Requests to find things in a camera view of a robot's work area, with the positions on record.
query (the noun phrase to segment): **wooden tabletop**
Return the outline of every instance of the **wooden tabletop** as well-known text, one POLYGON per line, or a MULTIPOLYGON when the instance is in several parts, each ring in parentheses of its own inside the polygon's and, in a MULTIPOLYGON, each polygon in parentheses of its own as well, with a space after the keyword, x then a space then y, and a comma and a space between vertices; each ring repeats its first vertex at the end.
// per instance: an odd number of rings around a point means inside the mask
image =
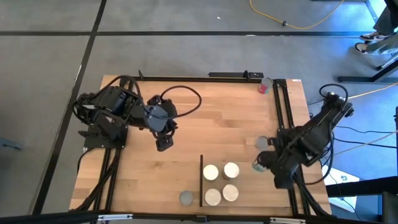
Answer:
MULTIPOLYGON (((115 77, 104 76, 102 86, 115 77)), ((254 147, 258 136, 276 136, 278 122, 272 91, 266 95, 259 94, 258 84, 254 83, 146 81, 138 84, 144 101, 170 86, 186 85, 201 94, 203 103, 196 112, 175 119, 178 129, 174 146, 165 152, 156 150, 155 139, 148 130, 129 128, 118 169, 113 212, 291 216, 287 190, 275 189, 274 176, 270 172, 258 173, 259 178, 267 180, 265 186, 257 186, 266 200, 262 207, 199 207, 200 155, 208 161, 251 163, 259 153, 254 147), (184 190, 193 192, 193 203, 187 207, 179 202, 179 195, 184 190)), ((309 117, 302 83, 300 80, 287 80, 287 89, 294 124, 303 125, 309 117)), ((197 96, 184 89, 172 90, 165 97, 172 99, 178 113, 188 111, 198 103, 197 96)), ((283 102, 281 105, 287 124, 283 102)), ((103 156, 104 149, 95 149, 82 159, 70 208, 79 206, 97 184, 103 156)), ((319 163, 303 167, 303 172, 306 182, 322 176, 319 163)), ((308 189, 330 213, 325 184, 320 182, 308 186, 308 189)), ((299 212, 303 213, 298 188, 296 196, 299 212)), ((242 199, 250 205, 250 197, 242 199)))

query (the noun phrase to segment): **cylinder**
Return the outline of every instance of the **cylinder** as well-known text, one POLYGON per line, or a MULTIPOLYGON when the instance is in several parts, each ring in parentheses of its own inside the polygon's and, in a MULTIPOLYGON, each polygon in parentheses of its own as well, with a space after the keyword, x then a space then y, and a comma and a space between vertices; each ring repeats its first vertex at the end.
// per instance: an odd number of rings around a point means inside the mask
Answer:
POLYGON ((236 199, 238 199, 238 196, 239 191, 234 185, 225 185, 225 187, 223 188, 223 197, 225 198, 225 200, 229 202, 234 202, 236 199))
POLYGON ((212 182, 218 177, 218 169, 214 165, 207 165, 203 169, 203 177, 205 181, 212 182))
POLYGON ((239 167, 233 162, 225 164, 223 169, 223 177, 226 180, 235 179, 239 175, 239 167))
POLYGON ((209 189, 205 194, 205 201, 210 206, 216 206, 221 202, 221 193, 216 189, 209 189))

